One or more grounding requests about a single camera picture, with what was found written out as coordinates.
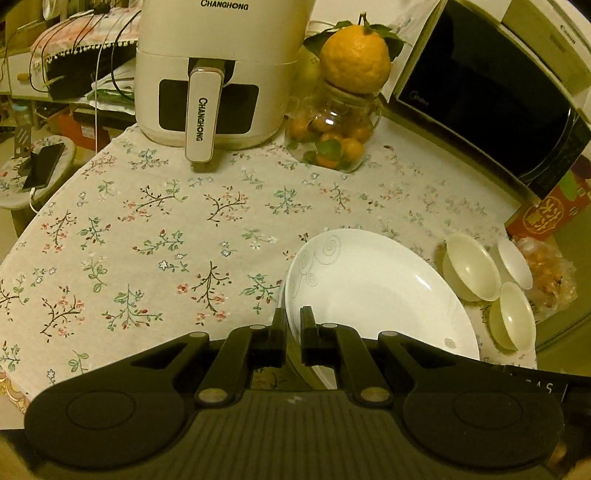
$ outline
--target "table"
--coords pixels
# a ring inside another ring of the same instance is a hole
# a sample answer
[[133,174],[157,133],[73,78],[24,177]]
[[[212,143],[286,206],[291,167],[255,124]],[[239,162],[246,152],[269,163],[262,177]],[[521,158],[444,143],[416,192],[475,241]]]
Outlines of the table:
[[[382,121],[368,151],[347,175],[298,163],[278,135],[216,152],[197,171],[182,149],[131,127],[51,198],[0,266],[3,384],[25,409],[51,384],[188,332],[220,339],[270,323],[291,260],[326,229],[386,235],[434,267],[451,232],[485,245],[506,235],[501,190],[439,147]],[[533,350],[495,347],[485,304],[466,310],[484,361],[535,368]]]
[[[58,143],[63,143],[66,147],[58,160],[56,169],[51,175],[49,185],[44,189],[35,191],[35,203],[39,204],[43,200],[46,200],[66,180],[74,163],[76,146],[72,140],[61,135],[51,135],[33,142],[31,145],[33,152],[39,153],[43,147]],[[25,158],[12,158],[0,168],[0,208],[11,210],[17,235],[22,233],[34,216],[34,212],[32,211],[28,215],[30,194],[29,192],[22,191],[22,185],[27,177],[20,176],[18,173],[19,167],[25,160]]]

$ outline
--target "white plate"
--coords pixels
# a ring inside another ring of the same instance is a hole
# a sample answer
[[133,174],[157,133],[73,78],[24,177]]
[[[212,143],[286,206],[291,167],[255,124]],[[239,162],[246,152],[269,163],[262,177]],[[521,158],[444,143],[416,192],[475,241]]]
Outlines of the white plate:
[[[287,276],[285,276],[285,278],[283,279],[283,282],[281,283],[281,288],[279,289],[279,300],[277,300],[277,307],[283,309],[285,308],[285,280],[287,279]],[[336,390],[337,389],[337,384],[336,384],[336,377],[335,377],[335,371],[332,370],[331,368],[328,367],[321,367],[321,366],[315,366],[315,367],[311,367],[312,371],[315,373],[316,377],[322,382],[322,384],[328,388],[329,390]]]
[[285,282],[285,308],[300,342],[300,309],[316,323],[340,323],[362,338],[385,330],[450,353],[480,359],[476,336],[451,288],[423,259],[377,233],[322,233],[295,256]]

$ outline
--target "smartphone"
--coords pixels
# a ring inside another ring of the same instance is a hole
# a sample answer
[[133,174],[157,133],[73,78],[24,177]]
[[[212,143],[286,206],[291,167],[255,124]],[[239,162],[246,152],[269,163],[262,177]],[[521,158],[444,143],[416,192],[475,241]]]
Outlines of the smartphone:
[[53,171],[56,169],[56,165],[60,161],[61,154],[65,148],[65,144],[58,143],[43,147],[37,155],[31,152],[33,165],[22,186],[23,192],[29,192],[32,188],[36,190],[44,189],[49,185]]

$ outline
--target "changhong logo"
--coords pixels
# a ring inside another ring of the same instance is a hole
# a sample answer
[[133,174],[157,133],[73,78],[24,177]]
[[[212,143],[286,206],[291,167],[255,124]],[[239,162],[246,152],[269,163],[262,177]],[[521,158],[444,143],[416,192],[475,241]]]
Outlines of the changhong logo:
[[199,107],[197,108],[197,142],[203,141],[203,126],[205,125],[205,106],[207,105],[206,98],[199,99]]
[[217,0],[201,0],[202,7],[233,8],[234,10],[248,10],[248,4],[236,2],[220,2]]
[[569,39],[569,42],[571,42],[573,45],[577,43],[574,37],[570,34],[570,32],[566,29],[564,25],[561,25],[560,29],[562,30],[564,36]]

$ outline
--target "microwave door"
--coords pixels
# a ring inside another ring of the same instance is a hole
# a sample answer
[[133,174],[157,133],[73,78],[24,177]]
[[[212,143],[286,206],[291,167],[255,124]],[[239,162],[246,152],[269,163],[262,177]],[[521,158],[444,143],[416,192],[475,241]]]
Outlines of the microwave door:
[[547,168],[569,125],[571,106],[552,80],[495,25],[452,0],[399,92],[399,101],[522,181]]
[[542,175],[545,171],[548,170],[548,168],[550,168],[552,166],[554,160],[557,157],[557,154],[568,143],[569,138],[570,138],[570,134],[573,129],[573,125],[574,125],[577,118],[578,118],[578,115],[576,115],[574,110],[573,109],[569,110],[569,115],[566,119],[566,122],[564,123],[562,135],[560,135],[560,138],[556,142],[556,145],[554,146],[554,148],[548,153],[546,158],[541,163],[539,163],[535,168],[533,168],[529,172],[526,172],[526,173],[520,175],[519,179],[521,181],[528,184],[531,181],[533,181],[534,179],[536,179],[537,177],[539,177],[540,175]]

